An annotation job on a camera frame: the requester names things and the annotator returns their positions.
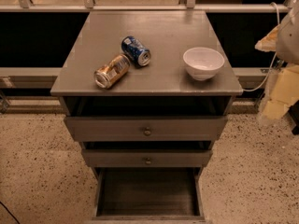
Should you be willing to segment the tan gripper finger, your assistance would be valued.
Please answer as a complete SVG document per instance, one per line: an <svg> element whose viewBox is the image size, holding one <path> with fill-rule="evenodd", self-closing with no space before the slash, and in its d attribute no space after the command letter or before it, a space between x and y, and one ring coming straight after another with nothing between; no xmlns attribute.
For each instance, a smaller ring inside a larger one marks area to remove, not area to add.
<svg viewBox="0 0 299 224"><path fill-rule="evenodd" d="M255 48L263 52L275 51L277 46L278 28L279 26L276 26L265 37L259 40L256 43Z"/></svg>
<svg viewBox="0 0 299 224"><path fill-rule="evenodd" d="M283 118L298 101L299 65L288 63L285 68L270 72L259 106L258 120L275 122Z"/></svg>

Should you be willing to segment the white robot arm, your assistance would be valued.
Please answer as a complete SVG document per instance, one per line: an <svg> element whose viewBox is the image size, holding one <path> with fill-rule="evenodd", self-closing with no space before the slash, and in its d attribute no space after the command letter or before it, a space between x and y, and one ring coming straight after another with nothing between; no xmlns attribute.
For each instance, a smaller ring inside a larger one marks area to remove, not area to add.
<svg viewBox="0 0 299 224"><path fill-rule="evenodd" d="M261 110L267 119L281 119L299 101L299 1L279 25L259 40L255 48L259 51L274 51L287 66L277 75L276 82L268 81L271 88Z"/></svg>

